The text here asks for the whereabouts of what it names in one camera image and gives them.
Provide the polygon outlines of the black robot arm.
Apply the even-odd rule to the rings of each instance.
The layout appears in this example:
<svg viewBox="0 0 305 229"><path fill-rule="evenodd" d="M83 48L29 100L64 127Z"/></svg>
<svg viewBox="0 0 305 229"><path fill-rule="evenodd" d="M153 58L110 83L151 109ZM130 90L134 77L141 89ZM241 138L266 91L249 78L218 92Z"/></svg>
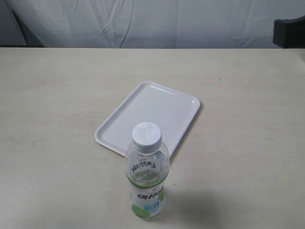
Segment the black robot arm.
<svg viewBox="0 0 305 229"><path fill-rule="evenodd" d="M305 16L274 21L273 44L283 49L305 48Z"/></svg>

